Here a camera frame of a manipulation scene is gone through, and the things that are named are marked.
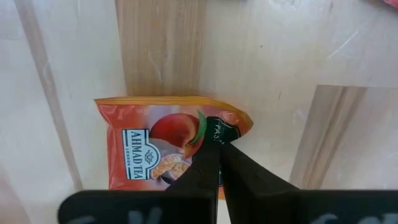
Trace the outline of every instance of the peach illustration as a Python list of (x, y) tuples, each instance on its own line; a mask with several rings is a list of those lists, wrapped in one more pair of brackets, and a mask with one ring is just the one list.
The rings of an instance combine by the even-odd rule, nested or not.
[(199, 119), (185, 113), (175, 113), (158, 120), (150, 130), (149, 137), (163, 139), (179, 147), (184, 158), (192, 157), (199, 149), (203, 138), (191, 145), (198, 132)]

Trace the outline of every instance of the wooden table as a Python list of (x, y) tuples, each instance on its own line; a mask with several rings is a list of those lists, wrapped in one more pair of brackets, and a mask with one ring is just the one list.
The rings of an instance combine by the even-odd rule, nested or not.
[[(11, 206), (0, 217), (54, 223), (67, 195), (106, 188), (106, 126), (93, 102), (106, 96), (225, 100), (254, 121), (235, 145), (289, 180), (317, 85), (398, 87), (397, 35), (398, 10), (378, 0), (2, 1), (0, 204)], [(394, 138), (398, 96), (370, 92), (392, 111), (373, 124)], [(362, 128), (347, 133), (360, 141)], [(339, 187), (333, 178), (324, 187)]]

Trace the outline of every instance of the light wood panel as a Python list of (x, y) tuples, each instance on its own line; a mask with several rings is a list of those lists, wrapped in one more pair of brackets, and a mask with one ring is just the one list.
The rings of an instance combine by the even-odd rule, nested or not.
[(58, 133), (70, 142), (67, 159), (75, 161), (84, 189), (106, 189), (106, 125), (93, 100), (126, 95), (114, 2), (42, 0), (33, 7), (48, 55), (39, 71), (53, 79), (44, 89), (56, 93), (55, 115), (65, 120)]
[(303, 189), (396, 189), (398, 89), (318, 86), (291, 183)]
[(368, 88), (333, 157), (323, 189), (398, 189), (398, 89)]
[(297, 151), (290, 182), (319, 189), (366, 88), (318, 86)]
[(0, 40), (0, 102), (0, 194), (7, 195), (0, 220), (56, 223), (58, 206), (75, 188), (24, 36)]
[(116, 0), (127, 92), (197, 95), (206, 0)]

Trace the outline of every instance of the wooden surface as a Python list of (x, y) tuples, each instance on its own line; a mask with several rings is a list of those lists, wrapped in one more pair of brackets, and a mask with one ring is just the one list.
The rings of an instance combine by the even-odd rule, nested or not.
[(205, 0), (116, 0), (127, 93), (199, 94)]
[[(397, 34), (398, 11), (377, 0), (0, 1), (0, 190), (9, 195), (0, 206), (14, 202), (0, 222), (55, 223), (77, 179), (84, 189), (106, 188), (106, 126), (93, 99), (127, 93), (236, 105), (254, 127), (234, 144), (287, 180), (316, 86), (398, 87)], [(380, 106), (396, 110), (391, 94)], [(384, 128), (358, 126), (366, 146), (349, 143), (362, 136), (350, 125), (370, 116), (369, 108), (358, 113), (368, 106), (361, 102), (339, 146), (362, 147), (365, 156), (332, 172), (353, 156), (339, 147), (324, 188), (379, 187), (360, 170), (375, 174), (375, 156), (395, 165), (383, 160), (395, 158), (391, 111), (371, 123)], [(220, 206), (219, 221), (228, 223)]]
[(126, 94), (116, 8), (107, 0), (0, 8), (0, 223), (56, 223), (81, 185), (107, 187), (106, 125), (93, 99)]
[(368, 88), (322, 189), (398, 189), (398, 89)]
[(363, 87), (318, 86), (290, 175), (301, 189), (319, 189), (342, 136), (365, 94)]

